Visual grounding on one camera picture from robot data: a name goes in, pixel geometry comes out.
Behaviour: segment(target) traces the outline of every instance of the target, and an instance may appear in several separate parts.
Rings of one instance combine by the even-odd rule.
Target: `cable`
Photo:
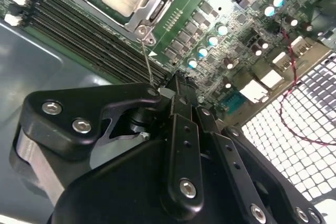
[[[143,43],[143,41],[141,41],[141,45],[142,45],[142,52],[143,52],[143,55],[145,56],[145,60],[146,60],[147,68],[148,68],[149,83],[150,83],[150,85],[154,86],[154,77],[153,77],[153,73],[152,73],[152,70],[151,70],[151,65],[149,64],[149,59],[148,59],[148,55],[146,53],[145,44]]]
[[[322,146],[336,146],[336,143],[326,143],[326,142],[323,142],[323,141],[312,140],[312,139],[309,139],[309,138],[307,138],[305,136],[300,136],[296,132],[294,132],[294,130],[292,130],[287,125],[287,123],[285,122],[285,119],[283,117],[284,102],[287,100],[287,97],[290,94],[293,93],[293,90],[295,90],[295,88],[298,86],[298,76],[297,76],[296,61],[295,61],[294,52],[293,52],[293,48],[292,48],[292,45],[291,45],[290,38],[289,38],[288,34],[286,33],[286,31],[284,29],[282,30],[282,34],[283,34],[284,38],[288,40],[288,43],[289,43],[289,56],[291,58],[291,64],[292,64],[292,70],[293,70],[294,80],[293,80],[293,83],[290,86],[290,88],[284,93],[283,98],[282,98],[282,100],[280,102],[279,115],[280,115],[280,118],[281,118],[281,122],[289,130],[290,133],[292,133],[294,136],[300,138],[301,140],[304,140],[304,141],[309,142],[311,144],[315,143],[315,144],[319,144],[319,145],[322,145]]]

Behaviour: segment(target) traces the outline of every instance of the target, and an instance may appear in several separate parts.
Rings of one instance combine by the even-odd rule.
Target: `ram slot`
[[[95,51],[99,51],[104,55],[104,58],[110,58],[111,62],[113,62],[116,66],[123,68],[124,71],[131,70],[132,73],[139,72],[139,74],[146,80],[147,68],[146,66],[134,65],[127,61],[127,57],[122,55],[122,52],[119,52],[111,47],[108,47],[106,43],[102,39],[98,37],[94,37],[92,35],[88,35],[88,31],[80,25],[73,25],[70,22],[67,22],[68,18],[64,14],[60,14],[58,12],[53,12],[51,8],[46,8],[46,6],[37,6],[37,10],[42,12],[44,15],[49,16],[50,19],[57,23],[57,26],[63,27],[70,34],[76,35],[76,39],[80,41],[85,41],[86,44],[90,45]]]
[[[62,0],[41,0],[41,1],[43,1],[43,4],[46,4],[50,7],[54,7],[55,11],[66,14],[77,25],[85,24],[85,28],[91,31],[93,35],[95,36],[98,35],[99,37],[105,39],[105,42],[114,46],[116,50],[126,52],[125,54],[127,57],[131,59],[131,62],[134,62],[134,60],[137,59],[138,60],[136,62],[137,64],[142,64],[143,66],[146,66],[145,59],[142,54],[138,53],[133,48],[121,42],[115,35],[109,33],[107,30],[100,27],[100,25],[94,22],[93,20],[90,20],[88,17],[85,17],[84,15],[78,13],[75,9],[65,4]],[[160,75],[162,78],[167,74],[167,71],[163,70],[155,63],[150,62],[150,64],[154,74]]]
[[[59,24],[51,22],[50,19],[46,16],[36,15],[30,23],[33,27],[42,26],[44,27],[44,32],[47,34],[52,33],[53,38],[57,38],[58,41],[62,39],[67,43],[64,46],[71,44],[68,48],[75,50],[81,56],[86,55],[85,58],[90,59],[91,62],[94,62],[97,65],[97,61],[101,63],[101,65],[105,65],[106,67],[110,67],[110,73],[112,73],[115,77],[124,82],[134,82],[137,75],[132,75],[132,73],[127,73],[127,69],[124,69],[115,64],[115,62],[111,61],[109,55],[104,54],[103,52],[97,50],[97,48],[90,46],[87,41],[83,41],[80,37],[77,37],[75,34],[69,33],[68,30],[64,30],[63,27],[60,27]],[[139,78],[139,81],[145,81],[145,78]]]
[[[122,82],[148,82],[145,58],[62,0],[35,0],[29,25]],[[170,73],[150,62],[156,86]]]

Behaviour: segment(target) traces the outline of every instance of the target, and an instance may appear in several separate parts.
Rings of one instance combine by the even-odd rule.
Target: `capacitor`
[[[223,78],[223,84],[226,89],[230,89],[232,87],[232,84],[230,83],[229,79],[227,77]]]
[[[203,57],[205,57],[205,56],[207,56],[207,55],[208,55],[208,50],[206,50],[205,47],[200,47],[200,48],[198,49],[198,56],[199,56],[200,58],[203,58]]]
[[[285,3],[285,0],[273,0],[273,5],[278,8],[282,7],[284,3]]]
[[[228,29],[223,24],[217,26],[217,32],[220,36],[227,35]]]
[[[257,43],[262,49],[267,49],[269,47],[269,44],[264,39],[259,39]]]
[[[257,45],[253,45],[251,50],[255,53],[256,56],[260,56],[262,54],[262,50]]]
[[[267,17],[271,17],[275,14],[275,8],[273,6],[267,6],[264,10],[264,14]]]
[[[195,58],[190,58],[190,59],[188,60],[188,66],[189,66],[191,69],[196,68],[197,65],[198,65],[198,63],[197,63],[197,60],[196,60]]]
[[[218,45],[218,39],[215,36],[209,36],[208,42],[209,42],[209,45],[212,47],[215,47]]]
[[[224,58],[223,63],[227,69],[233,69],[233,63],[229,58]]]
[[[291,26],[297,26],[299,21],[296,18],[293,18],[292,16],[287,15],[285,17],[285,23]]]
[[[313,31],[313,29],[314,29],[312,24],[309,23],[309,22],[303,22],[300,26],[301,26],[302,30],[305,30],[305,31]]]

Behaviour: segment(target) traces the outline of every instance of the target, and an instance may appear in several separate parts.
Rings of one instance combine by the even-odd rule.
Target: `motherboard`
[[[0,16],[112,83],[193,78],[199,104],[242,124],[332,54],[320,0],[0,0]]]

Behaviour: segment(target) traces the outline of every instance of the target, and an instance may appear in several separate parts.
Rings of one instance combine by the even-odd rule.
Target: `chip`
[[[211,7],[208,2],[203,2],[203,4],[200,6],[200,9],[204,11],[206,14],[210,14],[213,8]]]
[[[251,3],[251,0],[241,0],[239,5],[241,8],[246,9],[247,6]]]
[[[209,21],[207,21],[207,20],[205,20],[205,21],[203,22],[203,24],[204,24],[204,25],[206,25],[207,27],[209,27],[209,26],[210,26],[210,22],[209,22]]]
[[[198,28],[194,23],[188,22],[187,25],[185,26],[185,29],[193,35],[195,34]]]
[[[237,17],[237,21],[241,24],[244,24],[245,21],[246,21],[247,17],[244,15],[244,14],[240,14],[238,17]]]
[[[199,36],[201,36],[203,34],[203,31],[198,29],[197,32],[196,32]]]
[[[237,46],[236,48],[235,48],[235,51],[236,51],[236,53],[241,53],[242,51],[243,51],[243,48],[241,47],[241,46]]]
[[[196,40],[195,40],[195,39],[193,39],[193,38],[191,38],[191,39],[189,40],[189,43],[190,43],[191,45],[193,45],[193,44],[195,44],[195,43],[196,43]]]
[[[181,51],[183,48],[183,45],[178,42],[177,40],[173,41],[170,45],[173,49],[175,49],[177,52]]]
[[[218,17],[218,12],[216,12],[215,10],[213,10],[211,12],[211,15],[214,16],[215,18],[217,18]]]
[[[206,61],[209,63],[209,64],[212,64],[215,62],[215,58],[213,57],[213,55],[209,55],[206,59]]]
[[[259,2],[254,2],[252,5],[251,5],[251,9],[252,10],[259,10],[261,8],[261,4]]]
[[[167,49],[166,52],[164,53],[168,58],[174,59],[176,57],[176,53],[174,53],[172,50]]]
[[[191,39],[191,37],[187,33],[185,33],[184,31],[181,31],[178,34],[177,38],[179,39],[179,41],[181,41],[183,43],[187,43]]]
[[[207,87],[209,87],[209,86],[212,85],[212,83],[213,83],[212,80],[207,80],[204,85],[206,85]]]
[[[199,12],[193,15],[193,19],[199,24],[203,24],[203,22],[205,21],[205,17],[203,17],[203,15]]]

